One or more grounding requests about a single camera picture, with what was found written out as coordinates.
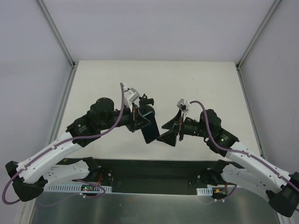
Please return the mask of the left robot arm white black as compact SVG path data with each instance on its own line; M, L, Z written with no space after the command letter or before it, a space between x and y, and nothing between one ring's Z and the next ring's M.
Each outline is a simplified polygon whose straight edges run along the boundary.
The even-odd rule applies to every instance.
M149 127L152 124L150 117L155 114L153 105L154 99L146 95L123 96L121 109L116 110L113 100L99 98L85 115L76 119L44 149L21 162L8 162L5 167L11 179L6 187L13 187L18 202L27 202L57 183L76 179L95 181L99 168L92 157L71 165L56 164L117 127L126 126L131 132Z

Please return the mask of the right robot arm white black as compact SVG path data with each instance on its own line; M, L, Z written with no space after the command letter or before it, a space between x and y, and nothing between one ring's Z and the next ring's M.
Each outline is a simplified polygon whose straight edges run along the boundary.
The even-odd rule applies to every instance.
M291 217L299 208L299 174L288 173L257 157L239 139L221 127L216 112L208 109L200 120L183 118L182 112L162 126L167 132L157 140L175 146L185 135L202 137L206 145L227 160L218 160L200 172L202 182L217 186L223 182L239 185L265 199L279 214Z

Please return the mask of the black smartphone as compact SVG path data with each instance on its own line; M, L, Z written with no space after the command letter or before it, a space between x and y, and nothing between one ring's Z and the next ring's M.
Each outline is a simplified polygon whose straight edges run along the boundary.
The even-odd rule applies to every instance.
M160 136L160 133L159 133L154 112L148 112L143 117L150 122L149 125L141 129L145 143L149 144L155 141Z

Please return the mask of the black phone stand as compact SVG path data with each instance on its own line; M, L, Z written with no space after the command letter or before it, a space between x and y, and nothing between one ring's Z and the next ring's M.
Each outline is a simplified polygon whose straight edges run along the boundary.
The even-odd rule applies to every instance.
M154 106L154 99L148 98L146 94L143 94L139 97L139 112L142 115L145 115L149 112L153 112L155 114Z

